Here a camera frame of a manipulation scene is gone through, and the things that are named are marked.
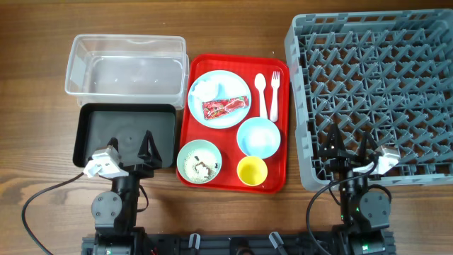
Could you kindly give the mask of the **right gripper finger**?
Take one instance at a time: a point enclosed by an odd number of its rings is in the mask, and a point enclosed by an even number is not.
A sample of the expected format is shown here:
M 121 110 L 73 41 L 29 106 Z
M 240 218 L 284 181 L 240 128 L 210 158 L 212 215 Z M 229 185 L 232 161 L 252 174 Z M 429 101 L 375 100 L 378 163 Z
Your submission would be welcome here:
M 372 151 L 378 148 L 377 143 L 375 142 L 373 136 L 369 132 L 363 132 L 362 140 L 359 146 L 359 156 L 365 157 L 367 155 L 367 150 Z
M 349 156 L 337 124 L 330 126 L 326 141 L 319 147 L 318 156 L 328 159 L 347 158 Z

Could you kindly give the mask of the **green bowl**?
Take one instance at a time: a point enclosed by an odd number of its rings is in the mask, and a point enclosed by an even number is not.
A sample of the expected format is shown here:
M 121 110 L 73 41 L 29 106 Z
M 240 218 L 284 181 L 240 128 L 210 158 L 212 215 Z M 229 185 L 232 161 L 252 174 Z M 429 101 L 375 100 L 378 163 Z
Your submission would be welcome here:
M 194 183 L 194 182 L 189 180 L 189 178 L 186 176 L 186 174 L 184 172 L 183 168 L 184 168 L 184 160 L 185 160 L 185 158 L 187 157 L 187 155 L 191 151 L 196 150 L 196 149 L 207 149 L 207 150 L 211 151 L 215 155 L 215 157 L 217 158 L 217 161 L 219 162 L 219 171 L 209 181 L 202 182 L 202 183 Z M 180 151 L 178 153 L 178 156 L 177 156 L 176 165 L 177 165 L 178 173 L 182 176 L 183 180 L 188 181 L 189 183 L 192 183 L 192 184 L 205 184 L 205 183 L 208 183 L 208 182 L 212 181 L 213 179 L 215 179 L 216 176 L 221 171 L 221 168 L 222 168 L 222 156 L 220 154 L 219 149 L 213 143 L 211 143 L 211 142 L 209 142 L 207 140 L 193 140 L 193 141 L 185 144 L 180 149 Z

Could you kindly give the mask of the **rice and food scraps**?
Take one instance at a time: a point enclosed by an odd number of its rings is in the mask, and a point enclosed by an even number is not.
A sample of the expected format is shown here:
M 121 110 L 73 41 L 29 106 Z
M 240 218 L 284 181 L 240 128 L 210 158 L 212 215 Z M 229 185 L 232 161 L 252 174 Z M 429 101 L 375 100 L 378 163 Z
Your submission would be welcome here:
M 219 171 L 219 162 L 211 151 L 196 149 L 185 158 L 183 169 L 190 181 L 202 183 L 212 179 Z

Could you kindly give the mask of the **light blue bowl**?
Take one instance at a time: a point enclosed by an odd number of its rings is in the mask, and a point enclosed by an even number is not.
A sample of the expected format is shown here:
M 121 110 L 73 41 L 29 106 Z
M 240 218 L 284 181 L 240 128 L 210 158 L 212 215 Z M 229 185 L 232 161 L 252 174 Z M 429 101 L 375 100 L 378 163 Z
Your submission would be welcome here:
M 246 156 L 267 159 L 279 149 L 281 134 L 272 121 L 254 117 L 240 125 L 236 134 L 236 142 Z

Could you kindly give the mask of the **red snack wrapper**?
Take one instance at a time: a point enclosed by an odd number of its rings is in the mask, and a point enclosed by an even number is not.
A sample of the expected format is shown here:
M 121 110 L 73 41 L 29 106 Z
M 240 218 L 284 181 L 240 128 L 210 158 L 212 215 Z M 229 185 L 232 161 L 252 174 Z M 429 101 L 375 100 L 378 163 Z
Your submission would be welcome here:
M 212 120 L 228 115 L 238 109 L 247 108 L 250 102 L 247 96 L 219 99 L 202 103 L 205 120 Z

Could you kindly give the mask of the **white napkin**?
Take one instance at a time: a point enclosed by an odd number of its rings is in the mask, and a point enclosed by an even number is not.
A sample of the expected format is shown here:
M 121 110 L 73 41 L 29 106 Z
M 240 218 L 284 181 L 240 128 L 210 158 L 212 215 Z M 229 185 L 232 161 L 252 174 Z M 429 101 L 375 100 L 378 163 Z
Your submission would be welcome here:
M 219 93 L 219 84 L 214 81 L 199 81 L 193 91 L 192 96 L 198 98 L 202 102 L 214 100 Z

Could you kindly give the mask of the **yellow cup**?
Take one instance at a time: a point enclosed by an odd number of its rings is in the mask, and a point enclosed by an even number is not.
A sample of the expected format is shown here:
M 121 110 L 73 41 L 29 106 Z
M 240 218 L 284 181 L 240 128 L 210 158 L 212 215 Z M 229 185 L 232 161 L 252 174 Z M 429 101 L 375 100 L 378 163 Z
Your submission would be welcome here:
M 268 177 L 268 167 L 259 157 L 247 156 L 240 160 L 236 168 L 237 176 L 247 186 L 259 186 Z

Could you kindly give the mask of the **white plastic fork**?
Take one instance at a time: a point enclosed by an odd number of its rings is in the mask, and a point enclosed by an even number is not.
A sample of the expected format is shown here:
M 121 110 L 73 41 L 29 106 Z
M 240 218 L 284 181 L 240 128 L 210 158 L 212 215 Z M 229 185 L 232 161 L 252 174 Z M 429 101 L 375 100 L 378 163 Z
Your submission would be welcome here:
M 280 73 L 278 71 L 273 72 L 271 86 L 273 88 L 273 96 L 270 107 L 270 120 L 276 122 L 278 119 L 278 89 L 280 87 Z

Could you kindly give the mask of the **light blue plate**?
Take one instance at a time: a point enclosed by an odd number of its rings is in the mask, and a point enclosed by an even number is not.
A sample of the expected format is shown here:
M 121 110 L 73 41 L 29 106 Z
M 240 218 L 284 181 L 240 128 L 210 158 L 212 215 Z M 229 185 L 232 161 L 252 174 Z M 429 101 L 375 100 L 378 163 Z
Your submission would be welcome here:
M 213 101 L 247 96 L 250 104 L 247 108 L 235 110 L 234 112 L 223 117 L 205 120 L 202 110 L 203 102 L 190 94 L 199 81 L 214 81 L 219 84 L 219 93 Z M 240 123 L 248 114 L 251 108 L 251 103 L 252 96 L 248 84 L 239 75 L 225 70 L 214 70 L 201 75 L 193 82 L 188 92 L 188 108 L 192 117 L 194 117 L 200 124 L 214 129 L 230 128 Z

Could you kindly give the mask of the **white plastic spoon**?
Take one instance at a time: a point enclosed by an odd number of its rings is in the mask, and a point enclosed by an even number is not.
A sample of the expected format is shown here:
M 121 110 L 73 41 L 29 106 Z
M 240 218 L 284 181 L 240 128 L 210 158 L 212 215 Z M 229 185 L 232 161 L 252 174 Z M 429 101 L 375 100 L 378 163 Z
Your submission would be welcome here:
M 255 88 L 259 94 L 259 115 L 261 118 L 268 118 L 267 108 L 265 104 L 264 90 L 266 88 L 266 80 L 263 74 L 258 73 L 254 79 Z

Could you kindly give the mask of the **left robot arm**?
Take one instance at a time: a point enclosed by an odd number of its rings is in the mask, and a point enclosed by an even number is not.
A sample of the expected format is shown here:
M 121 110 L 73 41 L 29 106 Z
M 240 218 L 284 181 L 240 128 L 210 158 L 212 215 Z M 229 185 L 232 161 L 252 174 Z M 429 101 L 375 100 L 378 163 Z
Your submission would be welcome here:
M 89 177 L 100 176 L 112 181 L 110 191 L 96 196 L 91 205 L 96 234 L 85 239 L 82 254 L 156 254 L 152 240 L 143 227 L 136 226 L 138 199 L 145 194 L 139 184 L 152 178 L 162 167 L 162 159 L 151 131 L 145 132 L 137 157 L 142 163 L 125 166 L 118 152 L 119 142 L 112 137 L 104 148 L 97 149 L 89 158 L 84 173 Z

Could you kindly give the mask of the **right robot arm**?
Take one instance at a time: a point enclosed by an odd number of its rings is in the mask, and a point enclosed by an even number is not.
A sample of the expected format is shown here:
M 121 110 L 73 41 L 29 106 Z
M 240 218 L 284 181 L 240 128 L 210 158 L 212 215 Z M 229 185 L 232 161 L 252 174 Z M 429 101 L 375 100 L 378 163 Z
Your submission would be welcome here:
M 332 227 L 330 254 L 391 254 L 385 229 L 389 227 L 391 194 L 380 185 L 369 185 L 368 177 L 384 158 L 370 133 L 365 132 L 357 154 L 349 153 L 339 127 L 333 124 L 318 155 L 326 158 L 326 168 L 338 174 L 328 188 L 340 194 L 341 225 Z

